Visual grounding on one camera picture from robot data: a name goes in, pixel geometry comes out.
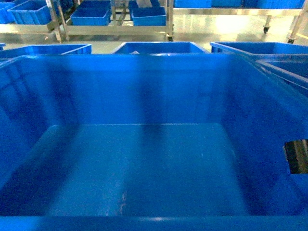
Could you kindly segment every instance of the epoxy floor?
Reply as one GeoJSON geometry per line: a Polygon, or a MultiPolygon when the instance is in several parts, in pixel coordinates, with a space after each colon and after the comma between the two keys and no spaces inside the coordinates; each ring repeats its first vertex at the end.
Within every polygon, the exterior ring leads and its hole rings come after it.
{"type": "MultiPolygon", "coordinates": [[[[273,17],[270,30],[265,35],[266,16],[237,15],[175,15],[175,41],[192,41],[207,50],[212,41],[276,41],[287,42],[293,28],[294,17],[273,17]]],[[[308,13],[298,33],[295,44],[308,45],[308,13]]],[[[164,41],[163,36],[71,36],[68,43],[91,43],[92,53],[110,53],[125,41],[164,41]]],[[[7,49],[29,44],[57,44],[55,34],[12,35],[0,34],[0,42],[7,49]]]]}

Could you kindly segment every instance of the blue plastic bin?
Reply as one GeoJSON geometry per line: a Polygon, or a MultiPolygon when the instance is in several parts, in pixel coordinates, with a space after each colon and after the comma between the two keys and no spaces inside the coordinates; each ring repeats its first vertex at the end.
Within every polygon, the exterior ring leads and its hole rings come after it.
{"type": "Polygon", "coordinates": [[[165,26],[166,11],[164,7],[135,8],[131,13],[134,26],[165,26]]]}
{"type": "Polygon", "coordinates": [[[208,53],[193,42],[125,42],[115,54],[183,54],[208,53]]]}
{"type": "Polygon", "coordinates": [[[307,138],[308,98],[238,55],[24,56],[0,76],[0,215],[29,230],[307,228],[282,146],[307,138]]]}
{"type": "Polygon", "coordinates": [[[84,0],[80,6],[81,8],[108,8],[111,9],[109,0],[84,0]]]}
{"type": "Polygon", "coordinates": [[[174,0],[176,8],[211,8],[212,0],[174,0]]]}
{"type": "Polygon", "coordinates": [[[0,59],[38,54],[91,54],[91,44],[31,45],[0,51],[0,59]]]}
{"type": "Polygon", "coordinates": [[[13,3],[0,2],[0,24],[7,24],[14,22],[12,15],[8,12],[8,9],[14,7],[13,3]]]}
{"type": "Polygon", "coordinates": [[[48,7],[43,1],[26,1],[8,10],[17,24],[44,25],[51,21],[48,7]]]}
{"type": "Polygon", "coordinates": [[[260,60],[258,63],[281,77],[295,90],[308,96],[308,55],[260,60]]]}
{"type": "Polygon", "coordinates": [[[212,53],[235,53],[251,59],[308,54],[308,46],[280,42],[211,42],[212,53]]]}
{"type": "Polygon", "coordinates": [[[293,9],[299,8],[301,0],[257,0],[261,9],[293,9]]]}
{"type": "Polygon", "coordinates": [[[300,0],[297,8],[303,8],[305,0],[300,0]]]}
{"type": "Polygon", "coordinates": [[[257,0],[244,0],[244,7],[245,8],[256,8],[257,0]]]}
{"type": "MultiPolygon", "coordinates": [[[[160,3],[158,0],[151,0],[151,4],[153,7],[160,7],[160,3]]],[[[133,20],[132,17],[131,17],[131,13],[132,13],[132,10],[135,9],[135,8],[139,8],[138,4],[136,1],[129,1],[128,2],[128,9],[129,9],[129,15],[130,15],[130,20],[133,20]]]]}
{"type": "Polygon", "coordinates": [[[242,0],[212,0],[212,7],[239,7],[242,0]]]}
{"type": "Polygon", "coordinates": [[[108,8],[79,8],[71,19],[75,26],[107,26],[111,22],[110,15],[108,8]]]}

